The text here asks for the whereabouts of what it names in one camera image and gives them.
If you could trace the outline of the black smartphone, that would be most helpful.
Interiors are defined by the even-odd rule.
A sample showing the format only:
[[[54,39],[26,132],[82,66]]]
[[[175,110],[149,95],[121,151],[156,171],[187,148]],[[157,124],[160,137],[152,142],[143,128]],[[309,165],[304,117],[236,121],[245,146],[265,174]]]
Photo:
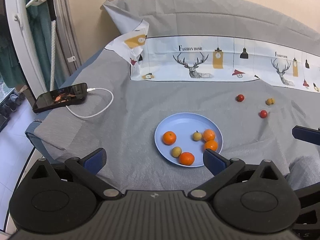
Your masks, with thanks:
[[[33,112],[41,113],[59,107],[81,104],[86,99],[87,89],[86,83],[79,83],[43,93],[36,99]]]

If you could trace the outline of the deer print pillowcase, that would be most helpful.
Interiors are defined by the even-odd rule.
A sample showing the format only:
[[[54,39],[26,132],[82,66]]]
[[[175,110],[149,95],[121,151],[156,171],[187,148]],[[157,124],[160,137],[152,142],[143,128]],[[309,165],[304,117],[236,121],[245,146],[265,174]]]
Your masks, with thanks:
[[[105,4],[121,35],[107,50],[130,66],[134,81],[245,82],[319,92],[319,56],[271,42],[216,35],[151,36],[140,17]]]

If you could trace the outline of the red tomato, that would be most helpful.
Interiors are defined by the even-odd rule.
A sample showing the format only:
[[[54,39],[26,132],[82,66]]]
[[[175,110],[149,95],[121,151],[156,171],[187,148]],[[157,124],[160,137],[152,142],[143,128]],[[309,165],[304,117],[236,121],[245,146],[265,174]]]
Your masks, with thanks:
[[[237,100],[237,102],[243,102],[243,101],[244,101],[244,99],[245,99],[245,97],[244,97],[244,95],[243,95],[243,94],[238,94],[238,95],[236,96],[236,100]]]
[[[266,110],[261,110],[259,116],[261,118],[266,118],[268,116],[268,112]]]

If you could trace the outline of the grey bed sheet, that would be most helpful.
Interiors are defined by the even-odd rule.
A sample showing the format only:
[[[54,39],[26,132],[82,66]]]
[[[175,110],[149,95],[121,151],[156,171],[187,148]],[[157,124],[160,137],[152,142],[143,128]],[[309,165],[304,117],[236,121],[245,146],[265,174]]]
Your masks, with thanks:
[[[216,35],[271,42],[319,56],[319,33],[278,11],[244,0],[114,0],[151,25],[151,36]],[[204,166],[178,166],[155,145],[166,117],[195,113],[223,136],[221,155],[248,164],[273,161],[292,189],[319,182],[319,146],[297,140],[295,126],[319,127],[319,92],[245,82],[134,81],[130,66],[106,47],[65,86],[91,89],[79,105],[39,113],[26,136],[52,163],[107,153],[99,177],[119,191],[190,191],[212,178]],[[236,96],[243,94],[243,102]],[[266,104],[267,99],[275,103]],[[259,113],[266,110],[268,116]]]

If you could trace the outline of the grey curtain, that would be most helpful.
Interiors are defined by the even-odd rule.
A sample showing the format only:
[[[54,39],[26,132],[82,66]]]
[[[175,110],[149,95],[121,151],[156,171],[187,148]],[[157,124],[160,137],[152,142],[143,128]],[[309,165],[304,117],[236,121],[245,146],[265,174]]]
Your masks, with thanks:
[[[57,51],[63,72],[70,76],[82,64],[71,17],[69,0],[54,0],[56,13]]]

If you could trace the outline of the yellow-green round fruit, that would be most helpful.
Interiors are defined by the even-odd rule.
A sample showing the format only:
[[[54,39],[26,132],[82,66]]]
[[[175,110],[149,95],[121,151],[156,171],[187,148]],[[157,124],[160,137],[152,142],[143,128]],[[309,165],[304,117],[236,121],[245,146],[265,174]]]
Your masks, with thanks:
[[[174,157],[174,158],[178,158],[180,155],[182,154],[182,149],[178,146],[174,147],[172,150],[171,150],[171,155]]]

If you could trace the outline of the red tomato upper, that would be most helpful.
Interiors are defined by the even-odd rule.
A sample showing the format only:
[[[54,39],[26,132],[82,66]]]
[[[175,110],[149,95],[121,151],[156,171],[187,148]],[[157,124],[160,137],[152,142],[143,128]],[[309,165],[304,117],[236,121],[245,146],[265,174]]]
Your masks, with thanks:
[[[237,100],[237,102],[243,102],[243,101],[244,101],[244,99],[245,99],[245,97],[244,97],[244,95],[243,95],[243,94],[238,94],[238,95],[236,96],[236,100]]]

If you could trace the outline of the garment steamer pole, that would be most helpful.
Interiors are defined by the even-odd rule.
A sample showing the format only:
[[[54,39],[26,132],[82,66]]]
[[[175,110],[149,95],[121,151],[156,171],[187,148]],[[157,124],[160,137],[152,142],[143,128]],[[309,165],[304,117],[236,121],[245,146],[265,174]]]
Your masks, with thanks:
[[[50,53],[50,91],[55,89],[55,66],[56,66],[56,13],[54,0],[46,0],[51,20],[51,53]]]

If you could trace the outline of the hanging green clothes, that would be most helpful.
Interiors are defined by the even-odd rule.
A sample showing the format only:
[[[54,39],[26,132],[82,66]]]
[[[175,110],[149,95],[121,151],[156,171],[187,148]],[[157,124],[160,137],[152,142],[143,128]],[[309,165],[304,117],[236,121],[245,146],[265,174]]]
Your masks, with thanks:
[[[43,3],[26,10],[46,89],[49,90],[51,20],[48,5]],[[1,75],[9,88],[28,85],[14,48],[7,16],[6,19],[1,19]]]

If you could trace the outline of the orange back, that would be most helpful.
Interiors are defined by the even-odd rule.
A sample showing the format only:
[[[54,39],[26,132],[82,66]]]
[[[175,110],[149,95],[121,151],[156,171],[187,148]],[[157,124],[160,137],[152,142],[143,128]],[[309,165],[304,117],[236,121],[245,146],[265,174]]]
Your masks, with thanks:
[[[210,149],[212,151],[217,151],[217,149],[219,148],[219,145],[217,143],[217,141],[215,140],[209,140],[207,142],[205,142],[204,144],[204,149]]]

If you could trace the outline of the blue plate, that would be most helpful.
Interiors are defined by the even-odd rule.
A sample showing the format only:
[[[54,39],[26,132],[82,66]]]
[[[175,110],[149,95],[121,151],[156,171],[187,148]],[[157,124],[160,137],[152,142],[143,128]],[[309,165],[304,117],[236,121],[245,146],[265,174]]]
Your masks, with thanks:
[[[217,142],[217,153],[221,153],[223,148],[223,136],[220,129],[214,122],[205,116],[195,113],[177,113],[163,119],[155,130],[155,145],[159,153],[169,162],[183,166],[179,160],[171,155],[174,147],[180,147],[183,152],[190,152],[194,155],[195,161],[190,167],[202,167],[204,141],[195,141],[193,133],[203,133],[205,130],[211,129],[215,132],[215,141]],[[172,131],[176,135],[176,141],[172,145],[163,142],[165,132]]]

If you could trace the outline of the large orange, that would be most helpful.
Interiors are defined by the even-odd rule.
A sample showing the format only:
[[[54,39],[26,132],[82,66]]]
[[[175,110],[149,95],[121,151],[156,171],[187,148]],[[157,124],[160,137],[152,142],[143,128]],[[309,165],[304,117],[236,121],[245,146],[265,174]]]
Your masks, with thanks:
[[[173,131],[167,131],[162,136],[162,141],[166,145],[172,145],[176,142],[176,134]]]

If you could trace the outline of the red tomato lower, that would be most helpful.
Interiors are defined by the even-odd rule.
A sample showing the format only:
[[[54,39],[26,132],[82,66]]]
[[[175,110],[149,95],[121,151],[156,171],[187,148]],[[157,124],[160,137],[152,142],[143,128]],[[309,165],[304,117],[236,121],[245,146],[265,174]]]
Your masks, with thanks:
[[[266,118],[268,116],[268,112],[266,110],[261,110],[259,116],[261,118]]]

